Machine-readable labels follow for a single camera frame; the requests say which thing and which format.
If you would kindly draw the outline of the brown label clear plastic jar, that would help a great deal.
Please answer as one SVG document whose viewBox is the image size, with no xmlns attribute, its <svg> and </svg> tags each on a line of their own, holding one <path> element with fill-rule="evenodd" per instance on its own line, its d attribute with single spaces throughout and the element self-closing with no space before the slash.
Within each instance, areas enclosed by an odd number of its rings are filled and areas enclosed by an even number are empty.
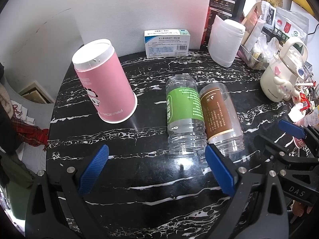
<svg viewBox="0 0 319 239">
<path fill-rule="evenodd" d="M 200 90 L 206 134 L 223 155 L 243 151 L 244 136 L 236 110 L 226 86 L 210 83 Z"/>
</svg>

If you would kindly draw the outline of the pink paper cup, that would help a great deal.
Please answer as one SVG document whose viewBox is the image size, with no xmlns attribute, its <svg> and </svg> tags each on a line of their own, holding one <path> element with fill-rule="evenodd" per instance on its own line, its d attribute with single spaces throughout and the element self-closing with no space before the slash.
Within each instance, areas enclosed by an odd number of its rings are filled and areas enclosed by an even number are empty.
<svg viewBox="0 0 319 239">
<path fill-rule="evenodd" d="M 108 39 L 98 39 L 79 48 L 72 63 L 99 117 L 107 123 L 129 119 L 137 97 Z"/>
</svg>

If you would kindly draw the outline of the cream cartoon kettle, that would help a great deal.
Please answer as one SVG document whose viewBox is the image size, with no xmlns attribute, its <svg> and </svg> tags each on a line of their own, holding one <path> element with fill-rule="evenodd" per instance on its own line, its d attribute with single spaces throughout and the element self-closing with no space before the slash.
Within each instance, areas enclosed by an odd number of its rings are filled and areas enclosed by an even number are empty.
<svg viewBox="0 0 319 239">
<path fill-rule="evenodd" d="M 299 97 L 297 81 L 304 78 L 304 64 L 308 48 L 298 37 L 289 38 L 282 49 L 274 55 L 263 72 L 260 86 L 263 93 L 273 102 Z"/>
</svg>

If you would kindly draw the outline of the green label clear plastic jar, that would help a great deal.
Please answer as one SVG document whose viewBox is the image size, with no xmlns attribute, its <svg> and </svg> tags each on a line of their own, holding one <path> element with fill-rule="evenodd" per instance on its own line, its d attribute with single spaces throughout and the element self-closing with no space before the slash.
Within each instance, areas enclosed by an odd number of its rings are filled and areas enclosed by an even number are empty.
<svg viewBox="0 0 319 239">
<path fill-rule="evenodd" d="M 169 153 L 201 157 L 207 135 L 195 80 L 188 74 L 177 74 L 168 79 L 165 88 Z"/>
</svg>

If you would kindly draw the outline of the red plaid cloth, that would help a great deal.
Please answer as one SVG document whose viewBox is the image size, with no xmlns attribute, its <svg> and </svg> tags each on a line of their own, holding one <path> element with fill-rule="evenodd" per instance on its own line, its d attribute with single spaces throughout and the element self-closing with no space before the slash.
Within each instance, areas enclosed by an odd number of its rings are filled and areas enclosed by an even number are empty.
<svg viewBox="0 0 319 239">
<path fill-rule="evenodd" d="M 38 126 L 33 126 L 28 123 L 23 122 L 21 119 L 16 117 L 11 118 L 11 124 L 14 130 L 17 132 L 19 140 L 25 142 L 33 147 L 38 147 L 43 145 L 44 151 L 48 147 L 48 136 L 49 129 L 41 129 Z"/>
</svg>

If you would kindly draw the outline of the clear acrylic organizer tray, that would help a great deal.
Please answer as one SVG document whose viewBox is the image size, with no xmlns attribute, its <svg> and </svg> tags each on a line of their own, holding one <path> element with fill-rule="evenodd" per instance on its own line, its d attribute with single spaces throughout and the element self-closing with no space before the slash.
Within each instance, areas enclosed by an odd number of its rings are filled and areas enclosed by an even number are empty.
<svg viewBox="0 0 319 239">
<path fill-rule="evenodd" d="M 255 43 L 250 51 L 240 45 L 237 55 L 252 70 L 265 71 L 269 65 L 268 58 L 258 43 Z"/>
</svg>

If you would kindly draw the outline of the silver green tea bag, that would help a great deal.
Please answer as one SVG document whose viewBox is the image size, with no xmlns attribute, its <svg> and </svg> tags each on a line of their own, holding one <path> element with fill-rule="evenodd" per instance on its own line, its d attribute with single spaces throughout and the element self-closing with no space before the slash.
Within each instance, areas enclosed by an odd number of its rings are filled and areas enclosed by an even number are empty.
<svg viewBox="0 0 319 239">
<path fill-rule="evenodd" d="M 309 31 L 309 19 L 299 12 L 292 12 L 277 7 L 274 31 L 275 34 L 281 36 L 284 41 L 292 37 L 297 37 L 306 44 Z"/>
</svg>

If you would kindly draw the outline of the white toilet paper roll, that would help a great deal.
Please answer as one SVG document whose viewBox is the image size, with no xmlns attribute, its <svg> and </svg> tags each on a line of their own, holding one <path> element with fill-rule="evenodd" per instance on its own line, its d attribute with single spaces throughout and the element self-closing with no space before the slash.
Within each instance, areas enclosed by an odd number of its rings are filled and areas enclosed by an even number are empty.
<svg viewBox="0 0 319 239">
<path fill-rule="evenodd" d="M 245 34 L 245 26 L 216 15 L 211 27 L 208 51 L 214 62 L 229 68 L 235 60 Z"/>
</svg>

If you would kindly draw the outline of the white blue medicine box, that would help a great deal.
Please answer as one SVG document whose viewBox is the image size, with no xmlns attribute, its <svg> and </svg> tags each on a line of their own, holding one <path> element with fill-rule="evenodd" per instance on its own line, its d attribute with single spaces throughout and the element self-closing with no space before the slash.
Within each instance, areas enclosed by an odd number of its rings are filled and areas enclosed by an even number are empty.
<svg viewBox="0 0 319 239">
<path fill-rule="evenodd" d="M 190 33 L 186 29 L 144 31 L 147 58 L 187 56 L 189 43 Z"/>
</svg>

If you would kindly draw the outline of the black printed snack bag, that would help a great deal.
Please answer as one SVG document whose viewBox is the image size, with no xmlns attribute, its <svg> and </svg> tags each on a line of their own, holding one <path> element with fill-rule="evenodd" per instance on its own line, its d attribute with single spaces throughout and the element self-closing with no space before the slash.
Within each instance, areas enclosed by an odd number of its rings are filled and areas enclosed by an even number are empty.
<svg viewBox="0 0 319 239">
<path fill-rule="evenodd" d="M 230 19 L 240 22 L 243 18 L 244 4 L 245 0 L 209 0 L 201 45 L 208 44 L 211 27 L 216 16 L 219 16 L 222 20 Z"/>
</svg>

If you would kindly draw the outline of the white foam board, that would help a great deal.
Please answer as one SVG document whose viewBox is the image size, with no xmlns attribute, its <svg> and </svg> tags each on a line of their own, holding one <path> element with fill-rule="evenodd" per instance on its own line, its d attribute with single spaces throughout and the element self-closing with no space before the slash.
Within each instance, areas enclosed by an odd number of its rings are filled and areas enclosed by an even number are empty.
<svg viewBox="0 0 319 239">
<path fill-rule="evenodd" d="M 145 50 L 144 31 L 186 29 L 198 50 L 209 0 L 67 0 L 84 44 L 111 41 L 119 57 Z"/>
</svg>

